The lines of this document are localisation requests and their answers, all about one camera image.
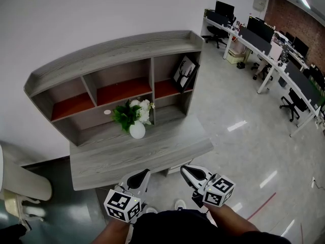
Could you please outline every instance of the green leaves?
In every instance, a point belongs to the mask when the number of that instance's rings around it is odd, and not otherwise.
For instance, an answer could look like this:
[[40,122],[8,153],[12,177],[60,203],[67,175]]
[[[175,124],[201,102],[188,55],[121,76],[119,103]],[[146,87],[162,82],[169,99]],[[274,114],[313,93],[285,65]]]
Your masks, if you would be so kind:
[[137,120],[137,111],[140,109],[140,106],[130,107],[130,101],[128,100],[125,106],[117,106],[113,110],[112,119],[122,125],[122,129],[126,132],[129,131],[130,126],[134,125]]

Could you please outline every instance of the white sneaker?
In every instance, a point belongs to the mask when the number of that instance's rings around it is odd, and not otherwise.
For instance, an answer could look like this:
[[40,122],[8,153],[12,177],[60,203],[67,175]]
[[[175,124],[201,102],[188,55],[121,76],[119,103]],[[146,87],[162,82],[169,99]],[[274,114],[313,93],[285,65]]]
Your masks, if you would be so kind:
[[149,214],[149,213],[157,214],[158,211],[157,211],[155,208],[148,207],[148,208],[146,209],[146,213],[147,213],[147,214]]
[[183,200],[177,200],[175,202],[175,210],[182,210],[182,209],[186,209],[186,204]]

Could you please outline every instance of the forearm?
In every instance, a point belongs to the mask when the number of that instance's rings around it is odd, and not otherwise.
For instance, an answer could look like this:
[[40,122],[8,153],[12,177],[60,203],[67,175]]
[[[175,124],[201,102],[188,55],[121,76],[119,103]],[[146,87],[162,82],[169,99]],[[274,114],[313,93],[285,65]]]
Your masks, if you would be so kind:
[[129,224],[112,219],[92,244],[125,244]]
[[218,228],[229,235],[240,236],[245,232],[259,231],[252,223],[239,216],[225,204],[221,208],[209,204],[205,204],[205,206],[209,209]]

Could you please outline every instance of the red shelf backing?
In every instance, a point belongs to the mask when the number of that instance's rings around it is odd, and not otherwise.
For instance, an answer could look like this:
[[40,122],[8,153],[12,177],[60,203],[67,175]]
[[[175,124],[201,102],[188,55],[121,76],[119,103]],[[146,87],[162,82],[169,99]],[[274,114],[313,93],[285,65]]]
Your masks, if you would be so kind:
[[55,103],[52,111],[52,121],[72,114],[93,108],[94,104],[91,101],[88,93],[80,94],[76,97],[63,100]]
[[151,92],[148,78],[132,79],[99,88],[97,90],[97,104],[101,106]]
[[[192,88],[188,87],[185,92],[193,90]],[[154,84],[154,95],[156,99],[171,96],[171,95],[177,95],[180,94],[179,90],[176,88],[176,86],[173,84],[173,81],[171,79],[156,82]]]

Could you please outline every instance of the deer head artwork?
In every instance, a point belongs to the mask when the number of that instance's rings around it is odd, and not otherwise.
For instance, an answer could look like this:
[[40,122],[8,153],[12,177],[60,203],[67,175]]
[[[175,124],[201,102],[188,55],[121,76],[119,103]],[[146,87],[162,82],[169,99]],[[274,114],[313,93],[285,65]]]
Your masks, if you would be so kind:
[[181,65],[179,66],[179,77],[177,79],[177,83],[181,83],[181,80],[182,78],[188,78],[191,76],[191,73],[192,73],[192,67],[189,68],[189,72],[188,74],[186,75],[186,70],[183,70],[183,66],[185,64],[185,60],[182,61]]

